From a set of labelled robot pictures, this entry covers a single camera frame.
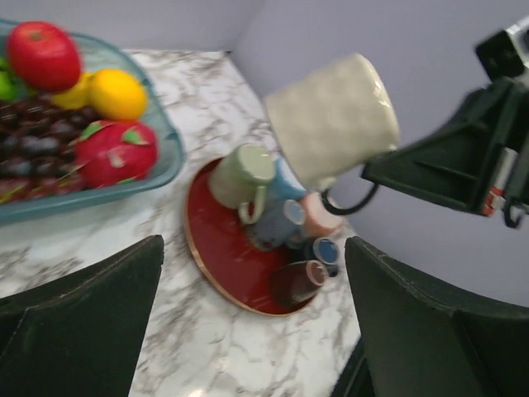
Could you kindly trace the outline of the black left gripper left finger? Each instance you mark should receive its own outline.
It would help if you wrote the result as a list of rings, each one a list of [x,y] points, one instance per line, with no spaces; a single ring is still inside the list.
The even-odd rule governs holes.
[[[126,396],[164,262],[160,235],[1,300],[3,396]]]

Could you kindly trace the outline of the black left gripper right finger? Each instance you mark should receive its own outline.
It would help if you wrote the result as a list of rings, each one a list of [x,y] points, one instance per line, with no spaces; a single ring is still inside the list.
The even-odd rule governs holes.
[[[406,265],[360,237],[346,241],[360,339],[348,396],[525,396],[528,310]]]

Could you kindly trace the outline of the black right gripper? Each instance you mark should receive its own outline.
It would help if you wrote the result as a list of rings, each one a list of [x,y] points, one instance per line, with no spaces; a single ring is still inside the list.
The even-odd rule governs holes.
[[[361,177],[464,213],[500,211],[505,226],[518,229],[528,214],[527,96],[509,78],[476,89],[435,132],[370,161]]]

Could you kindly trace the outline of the cream ceramic mug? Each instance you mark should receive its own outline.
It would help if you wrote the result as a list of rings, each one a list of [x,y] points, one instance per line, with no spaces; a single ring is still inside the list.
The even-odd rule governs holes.
[[[400,142],[388,92],[367,58],[354,53],[313,71],[266,96],[264,106],[284,159],[306,189],[319,192],[329,213],[348,216],[369,203],[377,184],[349,208],[329,198],[340,175]]]

